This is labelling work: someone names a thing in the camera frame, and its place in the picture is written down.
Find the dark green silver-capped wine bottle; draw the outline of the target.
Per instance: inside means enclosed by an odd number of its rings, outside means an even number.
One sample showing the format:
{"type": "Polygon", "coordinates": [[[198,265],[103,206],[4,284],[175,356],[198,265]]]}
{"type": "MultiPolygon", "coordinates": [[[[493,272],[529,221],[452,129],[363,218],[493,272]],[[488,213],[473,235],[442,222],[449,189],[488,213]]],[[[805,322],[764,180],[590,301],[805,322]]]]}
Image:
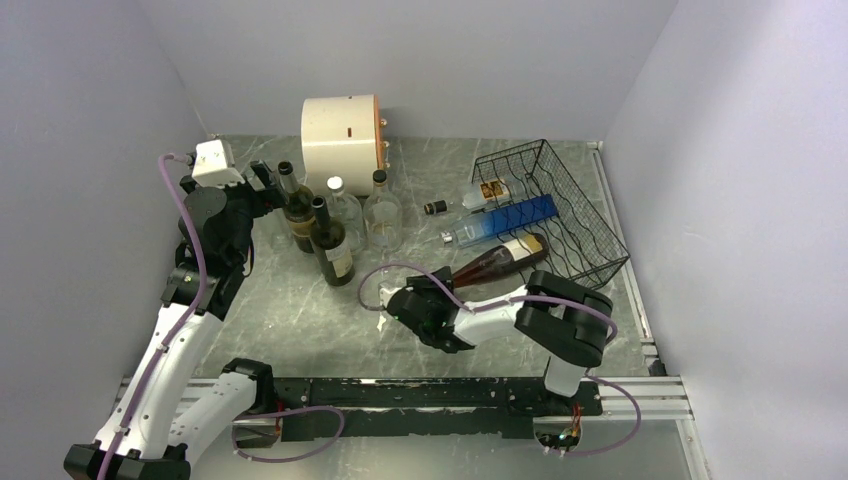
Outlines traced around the dark green silver-capped wine bottle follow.
{"type": "Polygon", "coordinates": [[[277,172],[280,176],[285,200],[283,212],[294,241],[299,250],[304,253],[313,254],[314,250],[310,239],[310,230],[314,223],[314,210],[312,207],[314,195],[307,186],[298,181],[291,162],[279,162],[277,172]]]}

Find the blue clear vodka bottle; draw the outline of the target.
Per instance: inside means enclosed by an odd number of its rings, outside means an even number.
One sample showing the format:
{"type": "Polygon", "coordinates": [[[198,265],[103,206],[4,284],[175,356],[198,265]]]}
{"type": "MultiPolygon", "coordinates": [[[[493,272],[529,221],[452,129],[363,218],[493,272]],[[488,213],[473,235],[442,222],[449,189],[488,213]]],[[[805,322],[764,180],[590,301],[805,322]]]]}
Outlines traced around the blue clear vodka bottle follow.
{"type": "Polygon", "coordinates": [[[467,247],[558,215],[551,195],[468,215],[440,233],[444,245],[467,247]]]}

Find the clear bottle with cork stopper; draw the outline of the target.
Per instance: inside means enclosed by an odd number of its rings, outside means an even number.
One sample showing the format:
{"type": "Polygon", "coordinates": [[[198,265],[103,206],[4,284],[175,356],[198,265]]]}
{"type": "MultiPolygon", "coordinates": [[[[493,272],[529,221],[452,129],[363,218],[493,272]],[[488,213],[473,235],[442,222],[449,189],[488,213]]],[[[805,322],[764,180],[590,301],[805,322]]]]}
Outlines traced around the clear bottle with cork stopper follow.
{"type": "Polygon", "coordinates": [[[367,238],[374,248],[394,252],[402,245],[402,206],[385,170],[375,170],[372,180],[373,191],[363,207],[367,238]]]}

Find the large clear round bottle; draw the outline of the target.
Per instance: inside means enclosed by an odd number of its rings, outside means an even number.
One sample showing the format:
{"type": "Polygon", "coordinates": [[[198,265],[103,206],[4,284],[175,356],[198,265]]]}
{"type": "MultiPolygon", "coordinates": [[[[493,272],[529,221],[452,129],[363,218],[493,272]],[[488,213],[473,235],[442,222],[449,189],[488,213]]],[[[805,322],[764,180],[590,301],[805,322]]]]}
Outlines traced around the large clear round bottle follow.
{"type": "Polygon", "coordinates": [[[343,224],[351,252],[357,254],[367,243],[362,206],[354,195],[345,190],[340,176],[328,178],[326,186],[330,191],[330,214],[343,224]]]}

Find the dark wine bottle black cap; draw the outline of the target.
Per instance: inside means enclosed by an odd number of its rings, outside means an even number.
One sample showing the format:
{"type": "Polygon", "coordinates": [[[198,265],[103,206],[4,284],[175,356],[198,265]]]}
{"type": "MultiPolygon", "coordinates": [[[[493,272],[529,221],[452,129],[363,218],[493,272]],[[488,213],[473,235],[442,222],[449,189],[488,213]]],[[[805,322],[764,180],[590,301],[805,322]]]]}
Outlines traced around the dark wine bottle black cap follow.
{"type": "Polygon", "coordinates": [[[310,241],[324,280],[334,287],[346,285],[355,275],[346,229],[330,214],[323,196],[315,196],[311,207],[314,222],[310,227],[310,241]]]}

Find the clear bottle with black cap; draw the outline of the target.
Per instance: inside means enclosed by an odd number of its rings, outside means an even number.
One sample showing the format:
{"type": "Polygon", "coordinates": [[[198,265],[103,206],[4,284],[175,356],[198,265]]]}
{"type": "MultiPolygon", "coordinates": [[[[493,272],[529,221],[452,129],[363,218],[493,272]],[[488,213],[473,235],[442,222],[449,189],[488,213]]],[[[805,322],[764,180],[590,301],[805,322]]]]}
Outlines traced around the clear bottle with black cap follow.
{"type": "Polygon", "coordinates": [[[506,204],[520,195],[521,190],[516,189],[506,180],[475,182],[462,186],[453,199],[426,203],[423,206],[423,211],[426,215],[437,215],[446,213],[457,206],[468,211],[477,211],[506,204]]]}

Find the red wine bottle gold foil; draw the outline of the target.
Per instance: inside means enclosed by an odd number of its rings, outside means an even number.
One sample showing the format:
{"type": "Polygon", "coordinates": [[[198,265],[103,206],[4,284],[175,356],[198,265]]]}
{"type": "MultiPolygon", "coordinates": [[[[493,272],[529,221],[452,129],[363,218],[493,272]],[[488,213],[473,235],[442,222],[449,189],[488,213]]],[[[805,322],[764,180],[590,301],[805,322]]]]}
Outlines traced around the red wine bottle gold foil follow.
{"type": "Polygon", "coordinates": [[[550,253],[547,239],[528,233],[487,250],[453,274],[455,288],[505,279],[545,260],[550,253]]]}

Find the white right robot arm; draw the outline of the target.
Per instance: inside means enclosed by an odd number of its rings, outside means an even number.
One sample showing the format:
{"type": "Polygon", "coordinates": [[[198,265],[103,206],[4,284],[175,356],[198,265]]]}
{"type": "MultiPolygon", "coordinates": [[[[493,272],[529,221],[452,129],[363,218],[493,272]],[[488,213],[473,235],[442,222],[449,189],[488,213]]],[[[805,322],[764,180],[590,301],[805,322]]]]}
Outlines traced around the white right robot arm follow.
{"type": "Polygon", "coordinates": [[[403,287],[382,287],[380,302],[385,314],[421,343],[445,353],[518,334],[530,339],[549,355],[539,398],[553,414],[576,403],[584,374],[601,365],[618,334],[608,297],[547,271],[535,271],[515,290],[477,302],[460,301],[435,274],[409,277],[403,287]]]}

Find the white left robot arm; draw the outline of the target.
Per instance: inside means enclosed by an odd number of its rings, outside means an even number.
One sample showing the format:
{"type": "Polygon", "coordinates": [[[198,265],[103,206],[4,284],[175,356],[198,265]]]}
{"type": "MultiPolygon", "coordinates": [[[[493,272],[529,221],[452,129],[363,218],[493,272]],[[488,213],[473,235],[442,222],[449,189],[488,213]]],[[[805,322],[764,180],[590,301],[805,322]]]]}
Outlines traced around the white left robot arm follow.
{"type": "Polygon", "coordinates": [[[143,359],[104,426],[88,444],[74,444],[63,462],[74,479],[187,479],[206,449],[242,414],[277,412],[270,365],[229,361],[209,391],[185,412],[177,407],[196,364],[209,350],[246,275],[255,247],[253,221],[283,206],[275,174],[250,164],[259,190],[246,180],[206,187],[180,181],[181,204],[193,225],[179,223],[183,243],[161,297],[143,359]]]}

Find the white cylindrical drum appliance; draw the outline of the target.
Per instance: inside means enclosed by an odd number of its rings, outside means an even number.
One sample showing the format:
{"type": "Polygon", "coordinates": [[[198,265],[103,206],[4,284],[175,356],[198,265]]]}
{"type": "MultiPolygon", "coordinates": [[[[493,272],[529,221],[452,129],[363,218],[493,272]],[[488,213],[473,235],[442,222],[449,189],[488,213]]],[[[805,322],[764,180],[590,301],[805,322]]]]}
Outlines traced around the white cylindrical drum appliance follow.
{"type": "Polygon", "coordinates": [[[346,192],[369,196],[373,172],[388,168],[386,125],[374,94],[306,99],[300,131],[306,185],[325,194],[327,180],[338,176],[346,192]]]}

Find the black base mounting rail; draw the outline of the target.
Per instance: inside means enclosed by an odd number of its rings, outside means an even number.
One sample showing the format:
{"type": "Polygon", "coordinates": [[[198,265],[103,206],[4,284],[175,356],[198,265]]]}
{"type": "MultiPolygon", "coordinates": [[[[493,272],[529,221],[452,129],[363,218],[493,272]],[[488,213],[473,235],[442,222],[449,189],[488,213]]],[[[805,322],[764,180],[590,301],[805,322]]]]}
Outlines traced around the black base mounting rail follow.
{"type": "Polygon", "coordinates": [[[276,396],[242,414],[278,421],[285,441],[344,437],[498,434],[531,439],[539,418],[569,420],[603,412],[599,387],[581,381],[577,393],[548,392],[540,377],[294,378],[274,380],[276,396]]]}

